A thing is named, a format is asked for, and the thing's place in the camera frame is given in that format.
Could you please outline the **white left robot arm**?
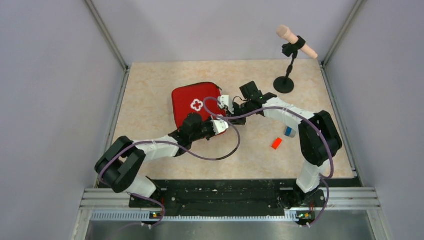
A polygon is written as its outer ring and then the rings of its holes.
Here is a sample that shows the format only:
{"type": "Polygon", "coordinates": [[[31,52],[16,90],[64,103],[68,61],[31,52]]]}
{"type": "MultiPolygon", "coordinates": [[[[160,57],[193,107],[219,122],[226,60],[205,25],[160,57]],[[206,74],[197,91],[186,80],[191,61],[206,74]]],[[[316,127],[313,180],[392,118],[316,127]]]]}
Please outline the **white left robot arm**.
{"type": "Polygon", "coordinates": [[[115,193],[130,193],[141,196],[149,207],[160,202],[157,186],[146,176],[139,176],[143,163],[161,158],[175,158],[191,149],[193,142],[218,134],[220,121],[197,113],[190,113],[182,126],[168,135],[145,140],[135,145],[127,136],[119,137],[94,166],[102,182],[115,193]]]}

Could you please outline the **red black medicine kit case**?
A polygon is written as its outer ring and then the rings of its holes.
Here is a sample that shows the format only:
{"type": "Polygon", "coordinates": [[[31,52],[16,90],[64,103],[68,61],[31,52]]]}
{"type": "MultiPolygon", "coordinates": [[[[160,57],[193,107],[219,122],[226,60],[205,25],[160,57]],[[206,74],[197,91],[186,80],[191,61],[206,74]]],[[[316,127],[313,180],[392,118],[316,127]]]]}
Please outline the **red black medicine kit case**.
{"type": "Polygon", "coordinates": [[[218,99],[220,96],[221,88],[213,82],[200,82],[174,89],[171,100],[177,127],[175,132],[180,131],[189,114],[199,114],[204,122],[208,121],[212,116],[205,110],[204,99],[207,97],[218,99]]]}

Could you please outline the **black microphone stand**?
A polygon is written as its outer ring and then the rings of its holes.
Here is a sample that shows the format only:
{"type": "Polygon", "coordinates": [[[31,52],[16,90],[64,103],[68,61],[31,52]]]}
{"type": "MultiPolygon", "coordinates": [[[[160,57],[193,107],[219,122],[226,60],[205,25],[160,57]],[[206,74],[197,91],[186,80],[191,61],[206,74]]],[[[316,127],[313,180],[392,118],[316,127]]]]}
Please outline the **black microphone stand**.
{"type": "Polygon", "coordinates": [[[290,74],[293,70],[294,61],[298,56],[298,51],[306,44],[306,41],[301,36],[298,35],[297,37],[298,40],[296,43],[286,43],[282,46],[282,54],[286,57],[292,57],[292,60],[287,67],[285,76],[277,77],[273,82],[274,89],[281,94],[289,94],[295,87],[290,74]]]}

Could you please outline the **blue grey box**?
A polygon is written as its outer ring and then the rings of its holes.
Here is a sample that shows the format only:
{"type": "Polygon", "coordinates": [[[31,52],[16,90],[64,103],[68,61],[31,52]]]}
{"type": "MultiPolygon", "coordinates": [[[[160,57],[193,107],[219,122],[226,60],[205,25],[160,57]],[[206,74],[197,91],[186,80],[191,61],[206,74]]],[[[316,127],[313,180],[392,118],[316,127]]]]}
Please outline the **blue grey box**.
{"type": "Polygon", "coordinates": [[[294,138],[296,136],[296,134],[297,134],[297,132],[293,128],[288,127],[288,126],[286,127],[285,132],[284,132],[284,135],[286,137],[294,138]]]}

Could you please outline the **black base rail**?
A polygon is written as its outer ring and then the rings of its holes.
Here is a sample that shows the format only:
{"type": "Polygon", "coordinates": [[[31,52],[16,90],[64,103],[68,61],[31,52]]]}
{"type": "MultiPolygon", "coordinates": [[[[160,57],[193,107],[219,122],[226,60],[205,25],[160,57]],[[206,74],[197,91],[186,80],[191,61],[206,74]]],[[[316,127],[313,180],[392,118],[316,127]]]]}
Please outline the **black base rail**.
{"type": "Polygon", "coordinates": [[[153,202],[125,194],[130,208],[165,207],[167,217],[283,216],[294,208],[323,207],[326,187],[302,193],[294,179],[154,180],[153,202]]]}

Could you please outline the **beige microphone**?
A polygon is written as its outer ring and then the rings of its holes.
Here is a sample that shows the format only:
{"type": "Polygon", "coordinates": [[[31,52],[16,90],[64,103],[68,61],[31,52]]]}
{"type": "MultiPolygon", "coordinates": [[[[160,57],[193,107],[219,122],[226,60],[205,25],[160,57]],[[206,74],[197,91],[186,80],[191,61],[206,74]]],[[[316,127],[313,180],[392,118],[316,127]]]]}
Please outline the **beige microphone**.
{"type": "Polygon", "coordinates": [[[306,44],[306,41],[300,36],[297,36],[294,33],[292,33],[289,27],[285,25],[280,25],[276,30],[276,34],[280,38],[294,45],[297,49],[305,53],[310,58],[312,59],[318,58],[318,54],[310,46],[306,44]]]}

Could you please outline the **orange small box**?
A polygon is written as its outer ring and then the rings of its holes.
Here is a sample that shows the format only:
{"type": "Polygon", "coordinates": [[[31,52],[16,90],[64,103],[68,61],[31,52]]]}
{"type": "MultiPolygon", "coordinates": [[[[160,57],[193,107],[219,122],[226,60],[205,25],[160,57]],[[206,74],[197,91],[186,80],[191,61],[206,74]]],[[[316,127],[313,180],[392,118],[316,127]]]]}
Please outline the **orange small box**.
{"type": "Polygon", "coordinates": [[[274,140],[274,142],[272,143],[272,145],[271,145],[271,147],[274,149],[274,150],[277,150],[278,148],[279,148],[279,146],[282,144],[282,142],[283,142],[283,140],[281,139],[281,138],[276,138],[275,140],[274,140]]]}

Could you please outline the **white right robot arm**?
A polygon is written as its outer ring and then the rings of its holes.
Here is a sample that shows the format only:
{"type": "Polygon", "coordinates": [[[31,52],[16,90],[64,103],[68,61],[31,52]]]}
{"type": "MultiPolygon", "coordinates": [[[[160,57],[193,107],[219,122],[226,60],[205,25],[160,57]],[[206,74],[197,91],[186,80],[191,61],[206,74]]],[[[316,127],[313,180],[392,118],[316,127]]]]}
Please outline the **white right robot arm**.
{"type": "Polygon", "coordinates": [[[244,120],[248,114],[262,115],[283,123],[298,135],[305,161],[296,180],[298,189],[293,192],[293,200],[299,206],[307,206],[326,168],[330,168],[331,175],[334,173],[333,158],[343,146],[330,113],[313,113],[283,101],[274,93],[263,94],[254,81],[241,86],[240,91],[244,97],[241,104],[227,95],[218,99],[228,117],[244,120]]]}

